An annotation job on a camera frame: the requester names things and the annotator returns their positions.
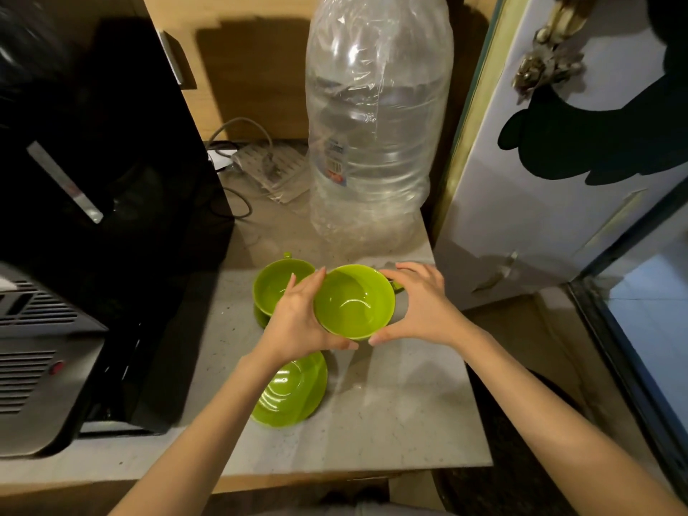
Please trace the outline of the person's right hand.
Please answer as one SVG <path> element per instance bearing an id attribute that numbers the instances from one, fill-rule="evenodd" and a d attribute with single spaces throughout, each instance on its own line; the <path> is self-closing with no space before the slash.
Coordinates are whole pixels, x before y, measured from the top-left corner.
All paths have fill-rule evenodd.
<path id="1" fill-rule="evenodd" d="M 426 281 L 410 271 L 396 268 L 381 269 L 381 273 L 400 283 L 408 295 L 407 312 L 395 322 L 402 323 L 402 338 L 416 338 L 460 350 L 483 335 L 482 330 L 448 300 L 440 272 L 439 281 Z"/>

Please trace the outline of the person's right forearm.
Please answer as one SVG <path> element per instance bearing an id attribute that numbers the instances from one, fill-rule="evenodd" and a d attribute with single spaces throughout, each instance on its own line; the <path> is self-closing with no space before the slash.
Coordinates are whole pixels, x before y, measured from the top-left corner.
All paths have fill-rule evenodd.
<path id="1" fill-rule="evenodd" d="M 688 516 L 688 506 L 469 322 L 453 343 L 579 516 Z"/>

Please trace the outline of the black glossy appliance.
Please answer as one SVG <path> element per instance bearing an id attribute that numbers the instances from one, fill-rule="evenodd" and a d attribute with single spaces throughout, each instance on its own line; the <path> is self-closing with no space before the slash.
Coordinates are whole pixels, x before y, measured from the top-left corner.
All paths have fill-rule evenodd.
<path id="1" fill-rule="evenodd" d="M 182 424 L 234 224 L 143 0 L 0 0 L 0 261 L 107 329 L 88 421 Z"/>

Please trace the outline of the white door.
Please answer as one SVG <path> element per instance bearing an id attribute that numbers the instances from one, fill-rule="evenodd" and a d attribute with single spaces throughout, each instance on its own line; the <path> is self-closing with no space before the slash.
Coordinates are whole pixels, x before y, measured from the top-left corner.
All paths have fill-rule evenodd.
<path id="1" fill-rule="evenodd" d="M 555 0 L 530 0 L 435 243 L 461 310 L 577 277 L 688 177 L 688 0 L 596 0 L 565 46 L 585 71 L 518 104 Z M 471 291 L 512 252 L 492 290 Z"/>

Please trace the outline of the metal door hasp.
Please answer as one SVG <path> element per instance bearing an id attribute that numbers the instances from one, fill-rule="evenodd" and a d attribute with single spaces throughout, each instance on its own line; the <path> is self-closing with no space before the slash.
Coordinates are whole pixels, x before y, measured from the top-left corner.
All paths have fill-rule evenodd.
<path id="1" fill-rule="evenodd" d="M 510 277 L 515 264 L 519 258 L 519 252 L 512 251 L 499 265 L 497 265 L 495 271 L 488 277 L 485 281 L 478 284 L 473 288 L 471 294 L 478 294 L 482 292 L 487 292 L 492 290 L 495 286 L 505 281 Z"/>

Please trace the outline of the green plastic cup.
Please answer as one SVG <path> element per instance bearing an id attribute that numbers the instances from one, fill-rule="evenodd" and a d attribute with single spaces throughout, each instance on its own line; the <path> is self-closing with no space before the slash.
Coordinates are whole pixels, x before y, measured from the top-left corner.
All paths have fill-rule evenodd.
<path id="1" fill-rule="evenodd" d="M 268 264 L 254 279 L 254 305 L 263 314 L 271 317 L 292 275 L 295 276 L 296 283 L 299 283 L 315 271 L 313 264 L 293 258 L 291 252 L 284 252 L 280 259 Z"/>
<path id="2" fill-rule="evenodd" d="M 372 267 L 341 266 L 326 274 L 314 298 L 314 313 L 330 333 L 365 340 L 390 323 L 403 290 Z"/>

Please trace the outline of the yellow-green door frame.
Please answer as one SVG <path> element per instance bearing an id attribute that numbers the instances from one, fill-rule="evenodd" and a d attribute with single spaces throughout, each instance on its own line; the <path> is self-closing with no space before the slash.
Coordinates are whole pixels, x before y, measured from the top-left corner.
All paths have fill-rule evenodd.
<path id="1" fill-rule="evenodd" d="M 447 0 L 455 39 L 440 145 L 422 216 L 435 245 L 530 0 Z"/>

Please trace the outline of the person's left forearm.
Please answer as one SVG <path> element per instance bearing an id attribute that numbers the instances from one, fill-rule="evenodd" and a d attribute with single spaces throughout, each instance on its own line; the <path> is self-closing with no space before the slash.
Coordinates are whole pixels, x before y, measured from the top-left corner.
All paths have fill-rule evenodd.
<path id="1" fill-rule="evenodd" d="M 242 357 L 208 405 L 108 516 L 200 516 L 262 391 L 289 360 L 267 349 Z"/>

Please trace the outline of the wooden cabinet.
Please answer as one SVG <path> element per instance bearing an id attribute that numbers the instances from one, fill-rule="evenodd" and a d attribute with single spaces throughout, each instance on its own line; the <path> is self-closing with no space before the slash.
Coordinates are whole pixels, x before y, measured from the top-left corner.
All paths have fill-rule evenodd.
<path id="1" fill-rule="evenodd" d="M 319 0 L 143 0 L 182 45 L 197 89 L 182 91 L 203 139 L 246 117 L 273 138 L 307 137 L 305 50 Z"/>

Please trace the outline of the brass door latch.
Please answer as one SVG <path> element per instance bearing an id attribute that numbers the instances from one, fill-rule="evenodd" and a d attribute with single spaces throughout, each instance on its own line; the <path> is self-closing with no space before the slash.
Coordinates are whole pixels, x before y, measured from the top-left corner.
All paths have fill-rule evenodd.
<path id="1" fill-rule="evenodd" d="M 568 82 L 585 71 L 583 53 L 565 42 L 586 24 L 596 0 L 555 0 L 546 23 L 533 36 L 531 50 L 521 59 L 512 87 L 517 103 L 529 100 L 542 86 Z"/>

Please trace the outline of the large clear plastic water bottle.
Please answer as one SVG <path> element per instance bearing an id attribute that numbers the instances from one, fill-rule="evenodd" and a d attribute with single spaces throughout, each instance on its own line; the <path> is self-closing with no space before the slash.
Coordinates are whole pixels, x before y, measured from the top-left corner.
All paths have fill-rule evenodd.
<path id="1" fill-rule="evenodd" d="M 305 58 L 311 222 L 345 252 L 420 223 L 453 70 L 446 0 L 320 0 Z"/>

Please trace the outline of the grey vented appliance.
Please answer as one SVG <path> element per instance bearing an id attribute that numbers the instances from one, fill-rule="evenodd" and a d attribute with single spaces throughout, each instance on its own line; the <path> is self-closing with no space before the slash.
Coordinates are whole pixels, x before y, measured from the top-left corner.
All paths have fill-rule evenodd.
<path id="1" fill-rule="evenodd" d="M 107 333 L 0 262 L 0 460 L 42 455 L 70 431 Z"/>

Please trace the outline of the person's left hand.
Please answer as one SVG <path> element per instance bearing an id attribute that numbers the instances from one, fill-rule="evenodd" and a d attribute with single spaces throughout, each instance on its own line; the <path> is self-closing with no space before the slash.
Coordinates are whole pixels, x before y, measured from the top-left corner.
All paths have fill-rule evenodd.
<path id="1" fill-rule="evenodd" d="M 345 338 L 322 327 L 314 313 L 314 299 L 326 276 L 326 268 L 297 283 L 295 289 L 277 303 L 271 320 L 253 349 L 264 363 L 278 369 L 290 361 L 317 351 L 322 338 Z"/>

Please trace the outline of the white power strip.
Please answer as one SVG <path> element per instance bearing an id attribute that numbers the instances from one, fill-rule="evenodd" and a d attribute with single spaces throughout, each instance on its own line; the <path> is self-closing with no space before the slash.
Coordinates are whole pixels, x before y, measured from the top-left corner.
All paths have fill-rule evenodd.
<path id="1" fill-rule="evenodd" d="M 311 187 L 307 156 L 285 143 L 252 143 L 241 147 L 230 160 L 267 196 L 287 205 Z"/>

